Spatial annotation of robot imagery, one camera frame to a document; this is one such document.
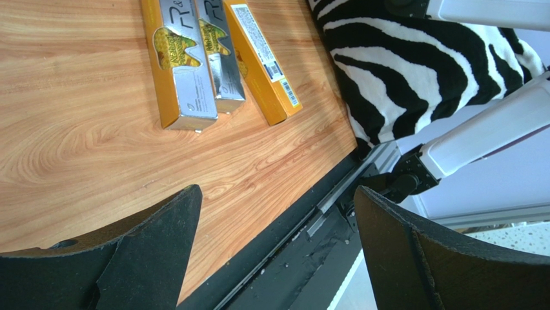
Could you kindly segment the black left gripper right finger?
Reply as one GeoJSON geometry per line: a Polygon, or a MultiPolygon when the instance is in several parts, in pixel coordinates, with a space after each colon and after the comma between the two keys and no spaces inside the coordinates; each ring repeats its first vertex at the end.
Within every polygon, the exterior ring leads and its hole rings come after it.
{"type": "Polygon", "coordinates": [[[378,309],[548,309],[549,258],[448,229],[370,188],[354,194],[378,309]]]}

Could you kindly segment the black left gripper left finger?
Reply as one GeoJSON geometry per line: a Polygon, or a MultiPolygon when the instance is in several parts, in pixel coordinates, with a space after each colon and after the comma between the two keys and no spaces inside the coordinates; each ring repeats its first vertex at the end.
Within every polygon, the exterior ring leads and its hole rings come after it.
{"type": "Polygon", "coordinates": [[[49,248],[1,254],[2,309],[175,309],[203,193],[189,185],[49,248]]]}

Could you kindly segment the orange toothpaste box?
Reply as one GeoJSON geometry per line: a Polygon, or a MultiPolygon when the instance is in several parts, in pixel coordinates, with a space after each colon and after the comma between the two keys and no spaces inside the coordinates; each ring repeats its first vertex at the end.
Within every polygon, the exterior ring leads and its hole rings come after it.
{"type": "Polygon", "coordinates": [[[294,88],[246,1],[224,1],[239,71],[270,126],[302,110],[294,88]]]}

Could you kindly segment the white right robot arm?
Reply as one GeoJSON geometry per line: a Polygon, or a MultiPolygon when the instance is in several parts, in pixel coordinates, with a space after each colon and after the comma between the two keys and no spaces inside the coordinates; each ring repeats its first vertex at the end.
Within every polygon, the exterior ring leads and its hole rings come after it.
{"type": "MultiPolygon", "coordinates": [[[[385,1],[402,17],[549,31],[549,1],[385,1]]],[[[437,186],[458,169],[549,128],[549,73],[403,155],[391,172],[362,178],[394,203],[437,186]]]]}

